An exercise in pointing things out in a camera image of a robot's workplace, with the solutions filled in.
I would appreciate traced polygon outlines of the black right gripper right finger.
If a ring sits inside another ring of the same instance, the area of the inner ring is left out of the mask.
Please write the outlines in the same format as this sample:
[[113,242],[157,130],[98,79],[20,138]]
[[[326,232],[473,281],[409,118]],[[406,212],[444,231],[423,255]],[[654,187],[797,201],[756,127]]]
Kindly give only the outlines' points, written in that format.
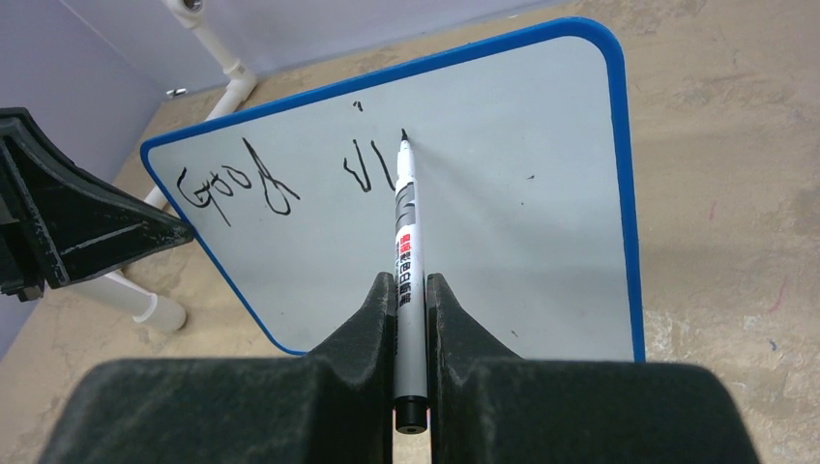
[[684,363],[533,361],[426,284],[436,463],[755,463],[730,393]]

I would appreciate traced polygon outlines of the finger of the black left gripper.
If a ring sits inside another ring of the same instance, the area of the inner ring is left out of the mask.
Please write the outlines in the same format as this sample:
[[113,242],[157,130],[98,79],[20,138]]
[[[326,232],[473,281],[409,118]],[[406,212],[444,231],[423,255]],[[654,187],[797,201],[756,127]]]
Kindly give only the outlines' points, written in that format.
[[2,294],[34,301],[193,238],[191,225],[78,167],[26,108],[2,109]]

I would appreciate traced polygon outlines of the blue framed whiteboard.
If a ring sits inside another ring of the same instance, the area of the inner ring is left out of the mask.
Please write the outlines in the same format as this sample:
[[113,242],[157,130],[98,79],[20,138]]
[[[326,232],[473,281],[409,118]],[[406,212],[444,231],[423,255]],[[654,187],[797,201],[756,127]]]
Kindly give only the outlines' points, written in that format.
[[301,355],[394,269],[401,132],[425,271],[529,359],[645,357],[625,58],[567,17],[146,141],[256,324]]

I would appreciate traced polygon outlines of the white marker pen black cap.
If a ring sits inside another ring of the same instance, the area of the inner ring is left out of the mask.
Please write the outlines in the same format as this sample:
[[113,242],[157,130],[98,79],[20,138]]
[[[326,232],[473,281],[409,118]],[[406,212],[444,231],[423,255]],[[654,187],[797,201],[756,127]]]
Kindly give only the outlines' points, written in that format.
[[396,172],[395,430],[414,435],[427,430],[425,272],[415,159],[405,130],[401,132]]

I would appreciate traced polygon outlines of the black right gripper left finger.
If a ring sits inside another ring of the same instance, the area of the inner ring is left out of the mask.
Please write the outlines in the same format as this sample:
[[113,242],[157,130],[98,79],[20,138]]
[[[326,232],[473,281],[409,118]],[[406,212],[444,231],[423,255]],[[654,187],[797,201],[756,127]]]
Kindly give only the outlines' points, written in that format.
[[122,359],[79,382],[43,463],[389,463],[395,284],[298,358]]

